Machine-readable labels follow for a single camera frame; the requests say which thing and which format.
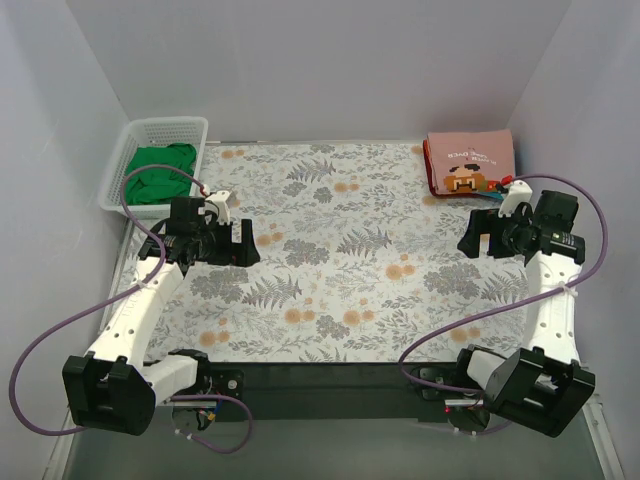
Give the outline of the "green t shirt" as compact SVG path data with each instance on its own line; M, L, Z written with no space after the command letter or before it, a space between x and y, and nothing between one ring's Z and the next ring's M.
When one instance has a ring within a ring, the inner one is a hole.
M138 148L125 175L148 165L165 165L194 174L197 150L191 144L173 143L166 147ZM125 200L132 205L169 204L174 197L188 196L192 182L183 175L163 168L152 168L133 176L125 187Z

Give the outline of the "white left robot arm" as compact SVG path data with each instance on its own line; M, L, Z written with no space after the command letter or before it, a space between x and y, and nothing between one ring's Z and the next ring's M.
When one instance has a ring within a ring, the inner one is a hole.
M231 196L221 190L206 197L176 197L168 218L147 230L131 282L134 293L121 300L87 352L69 357L63 367L76 425L140 435L155 408L172 396L200 400L212 392L205 353L174 350L151 365L144 358L166 304L190 268L248 268L259 262L251 220L242 220L240 239L233 239Z

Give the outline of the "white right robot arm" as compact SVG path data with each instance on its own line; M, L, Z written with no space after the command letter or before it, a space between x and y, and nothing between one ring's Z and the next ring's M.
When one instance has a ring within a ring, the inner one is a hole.
M523 181L501 193L499 207L471 212L458 248L476 258L487 235L489 256L523 256L534 301L527 307L522 345L507 358L476 345L463 349L452 383L464 397L482 391L488 412L555 438L595 390L594 375L580 364L574 329L577 292L568 285L579 277L586 253L584 239L571 232L578 200L545 190L532 206L532 190Z

